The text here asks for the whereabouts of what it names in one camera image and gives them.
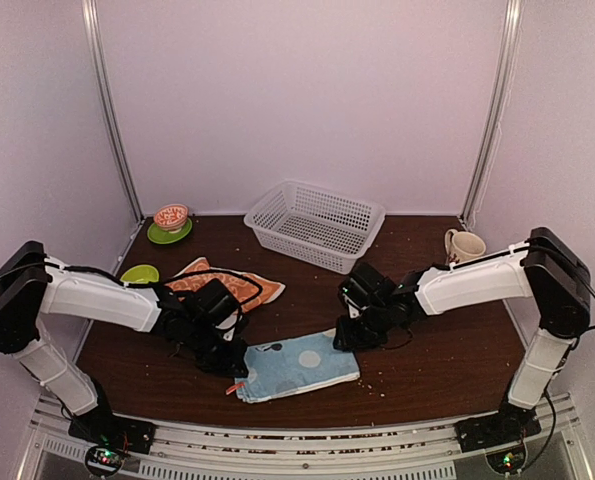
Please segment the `blue patterned towel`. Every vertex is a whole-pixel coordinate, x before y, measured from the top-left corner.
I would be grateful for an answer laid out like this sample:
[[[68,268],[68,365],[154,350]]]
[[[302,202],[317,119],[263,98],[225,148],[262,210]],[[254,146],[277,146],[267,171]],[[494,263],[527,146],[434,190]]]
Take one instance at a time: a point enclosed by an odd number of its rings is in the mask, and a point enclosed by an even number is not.
[[[248,375],[226,391],[248,404],[305,394],[360,378],[355,356],[333,347],[336,330],[251,346]]]

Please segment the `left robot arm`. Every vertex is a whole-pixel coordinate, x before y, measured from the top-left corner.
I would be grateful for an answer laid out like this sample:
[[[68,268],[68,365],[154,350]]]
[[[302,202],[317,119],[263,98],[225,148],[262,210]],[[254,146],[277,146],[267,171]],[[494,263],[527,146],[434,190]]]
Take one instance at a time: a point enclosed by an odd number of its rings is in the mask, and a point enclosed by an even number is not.
[[[191,350],[197,367],[245,377],[241,303],[218,279],[197,291],[167,282],[123,282],[93,267],[66,265],[26,242],[0,268],[0,353],[13,356],[100,444],[121,433],[101,385],[51,339],[44,315],[66,315],[161,336]]]

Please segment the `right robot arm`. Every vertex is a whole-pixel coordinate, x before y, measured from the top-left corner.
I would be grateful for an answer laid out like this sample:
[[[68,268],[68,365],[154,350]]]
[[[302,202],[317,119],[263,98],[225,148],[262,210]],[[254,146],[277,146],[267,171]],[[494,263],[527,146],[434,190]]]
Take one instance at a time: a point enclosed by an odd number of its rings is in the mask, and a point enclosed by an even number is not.
[[[430,316],[508,299],[530,299],[539,324],[507,387],[502,410],[490,419],[496,440],[512,440],[563,367],[574,341],[590,325],[590,272],[547,227],[524,242],[464,263],[433,264],[400,281],[372,265],[356,265],[338,287],[348,308],[336,321],[333,346],[357,352],[384,345],[394,327]]]

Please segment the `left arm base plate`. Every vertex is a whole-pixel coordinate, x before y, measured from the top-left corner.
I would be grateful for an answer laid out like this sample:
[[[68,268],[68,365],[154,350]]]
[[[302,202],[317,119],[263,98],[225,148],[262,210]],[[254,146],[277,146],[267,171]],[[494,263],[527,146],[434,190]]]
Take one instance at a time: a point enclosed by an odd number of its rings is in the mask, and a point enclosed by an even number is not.
[[[68,434],[90,443],[84,466],[94,477],[107,479],[117,474],[134,454],[148,454],[156,426],[148,421],[113,416],[109,423],[73,417]]]

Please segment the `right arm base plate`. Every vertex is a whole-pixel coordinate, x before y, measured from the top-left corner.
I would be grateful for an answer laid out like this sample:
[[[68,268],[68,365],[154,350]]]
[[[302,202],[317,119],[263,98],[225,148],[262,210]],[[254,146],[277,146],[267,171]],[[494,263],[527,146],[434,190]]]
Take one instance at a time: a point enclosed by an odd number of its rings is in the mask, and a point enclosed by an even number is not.
[[[455,424],[462,453],[484,452],[490,469],[501,475],[518,474],[527,464],[525,440],[542,431],[538,420],[522,420],[501,413],[472,417]]]

